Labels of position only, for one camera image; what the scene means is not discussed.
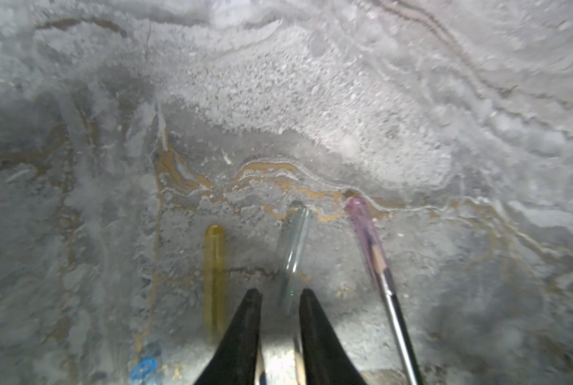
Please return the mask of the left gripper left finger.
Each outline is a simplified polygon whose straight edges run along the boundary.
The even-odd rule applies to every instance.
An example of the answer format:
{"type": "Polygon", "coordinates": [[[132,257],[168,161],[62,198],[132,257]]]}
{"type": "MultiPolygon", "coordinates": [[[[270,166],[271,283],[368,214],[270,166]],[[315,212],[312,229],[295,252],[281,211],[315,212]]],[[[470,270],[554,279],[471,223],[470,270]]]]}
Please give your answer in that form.
{"type": "Polygon", "coordinates": [[[222,341],[196,384],[255,384],[262,295],[247,290],[222,341]]]}

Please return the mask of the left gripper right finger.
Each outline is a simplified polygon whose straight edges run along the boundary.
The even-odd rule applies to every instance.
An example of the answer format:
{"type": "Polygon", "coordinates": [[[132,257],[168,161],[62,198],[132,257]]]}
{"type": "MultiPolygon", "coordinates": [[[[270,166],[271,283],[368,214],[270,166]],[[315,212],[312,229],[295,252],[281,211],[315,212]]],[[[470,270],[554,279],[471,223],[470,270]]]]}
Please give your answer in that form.
{"type": "Polygon", "coordinates": [[[337,337],[315,292],[304,289],[299,327],[307,384],[365,384],[337,337]]]}

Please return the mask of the clear teal pencil cap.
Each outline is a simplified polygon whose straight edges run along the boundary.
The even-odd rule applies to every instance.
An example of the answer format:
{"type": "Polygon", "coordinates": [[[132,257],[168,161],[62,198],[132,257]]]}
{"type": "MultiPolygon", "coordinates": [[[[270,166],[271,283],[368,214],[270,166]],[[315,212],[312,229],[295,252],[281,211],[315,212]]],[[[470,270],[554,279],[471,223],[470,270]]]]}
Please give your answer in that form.
{"type": "Polygon", "coordinates": [[[302,202],[295,201],[283,221],[277,249],[281,263],[277,300],[281,312],[286,317],[291,315],[293,308],[294,293],[297,286],[295,281],[301,266],[312,218],[312,210],[302,202]]]}

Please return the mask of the black pencil purple cap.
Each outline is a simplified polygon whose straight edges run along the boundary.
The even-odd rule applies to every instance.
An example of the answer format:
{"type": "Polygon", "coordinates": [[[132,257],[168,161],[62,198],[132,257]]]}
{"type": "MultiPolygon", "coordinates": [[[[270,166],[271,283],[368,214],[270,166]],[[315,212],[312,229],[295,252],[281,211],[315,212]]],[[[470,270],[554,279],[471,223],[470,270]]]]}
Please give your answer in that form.
{"type": "Polygon", "coordinates": [[[376,242],[370,242],[370,259],[373,271],[379,285],[381,296],[388,311],[388,318],[395,335],[395,343],[403,362],[403,368],[410,384],[422,384],[423,377],[416,360],[416,354],[411,343],[408,329],[401,311],[401,306],[395,290],[392,273],[383,254],[382,248],[376,242]]]}

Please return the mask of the clear yellow cap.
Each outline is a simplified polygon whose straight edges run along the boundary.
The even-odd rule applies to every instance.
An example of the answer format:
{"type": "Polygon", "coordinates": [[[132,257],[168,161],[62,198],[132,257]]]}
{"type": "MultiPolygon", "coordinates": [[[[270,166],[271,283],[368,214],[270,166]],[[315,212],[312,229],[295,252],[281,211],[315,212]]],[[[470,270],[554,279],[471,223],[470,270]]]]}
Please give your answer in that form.
{"type": "Polygon", "coordinates": [[[209,226],[204,236],[204,328],[211,343],[226,329],[225,231],[209,226]]]}

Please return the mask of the clear purple cap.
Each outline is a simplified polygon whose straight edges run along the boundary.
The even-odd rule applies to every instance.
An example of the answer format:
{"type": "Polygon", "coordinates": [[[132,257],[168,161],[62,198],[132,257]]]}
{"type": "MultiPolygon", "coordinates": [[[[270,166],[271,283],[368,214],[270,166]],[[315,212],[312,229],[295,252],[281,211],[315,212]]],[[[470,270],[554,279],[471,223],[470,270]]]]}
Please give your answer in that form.
{"type": "Polygon", "coordinates": [[[346,210],[355,227],[371,276],[379,290],[384,292],[383,273],[387,263],[367,201],[363,197],[350,197],[347,199],[346,210]]]}

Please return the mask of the clear blue cap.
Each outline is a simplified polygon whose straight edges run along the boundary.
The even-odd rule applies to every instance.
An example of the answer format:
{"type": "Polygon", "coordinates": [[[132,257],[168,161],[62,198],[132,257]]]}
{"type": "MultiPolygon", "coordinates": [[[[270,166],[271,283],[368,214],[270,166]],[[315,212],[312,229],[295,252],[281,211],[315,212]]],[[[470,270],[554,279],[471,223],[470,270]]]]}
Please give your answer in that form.
{"type": "Polygon", "coordinates": [[[129,384],[132,385],[162,385],[163,375],[162,351],[159,343],[149,343],[140,354],[140,362],[131,370],[129,384]]]}

